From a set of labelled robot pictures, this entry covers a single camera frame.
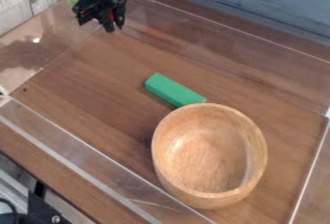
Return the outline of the green rectangular block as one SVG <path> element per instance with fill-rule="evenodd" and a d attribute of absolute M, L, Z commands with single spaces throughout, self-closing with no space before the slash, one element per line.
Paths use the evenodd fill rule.
<path fill-rule="evenodd" d="M 144 88 L 175 107 L 205 103 L 204 96 L 157 72 L 145 80 Z"/>

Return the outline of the wooden bowl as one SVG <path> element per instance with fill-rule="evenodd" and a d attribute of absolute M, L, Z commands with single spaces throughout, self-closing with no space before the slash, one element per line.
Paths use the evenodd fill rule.
<path fill-rule="evenodd" d="M 151 152 L 168 193 L 204 210 L 241 201 L 261 180 L 268 163 L 260 128 L 235 108 L 215 103 L 187 105 L 164 116 Z"/>

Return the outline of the clear acrylic back wall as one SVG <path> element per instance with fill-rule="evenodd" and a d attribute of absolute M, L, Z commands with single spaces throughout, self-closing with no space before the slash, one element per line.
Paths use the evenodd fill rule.
<path fill-rule="evenodd" d="M 330 46 L 187 0 L 128 0 L 123 32 L 330 116 Z"/>

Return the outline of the clear acrylic wall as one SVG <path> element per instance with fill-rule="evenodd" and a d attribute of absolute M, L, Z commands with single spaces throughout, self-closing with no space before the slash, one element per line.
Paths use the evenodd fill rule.
<path fill-rule="evenodd" d="M 330 106 L 311 169 L 287 224 L 330 224 Z"/>
<path fill-rule="evenodd" d="M 96 224 L 215 224 L 10 97 L 0 97 L 0 153 Z"/>
<path fill-rule="evenodd" d="M 123 32 L 330 116 L 330 46 L 187 0 L 128 0 Z"/>

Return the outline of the clear acrylic front wall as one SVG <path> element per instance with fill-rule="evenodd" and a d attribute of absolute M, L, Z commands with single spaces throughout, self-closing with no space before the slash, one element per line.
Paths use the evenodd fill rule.
<path fill-rule="evenodd" d="M 0 153 L 96 224 L 215 224 L 10 97 L 0 97 Z"/>

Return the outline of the clear acrylic right wall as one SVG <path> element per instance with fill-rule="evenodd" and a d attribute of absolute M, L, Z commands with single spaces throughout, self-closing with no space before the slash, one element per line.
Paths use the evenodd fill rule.
<path fill-rule="evenodd" d="M 330 224 L 330 106 L 311 169 L 287 224 Z"/>

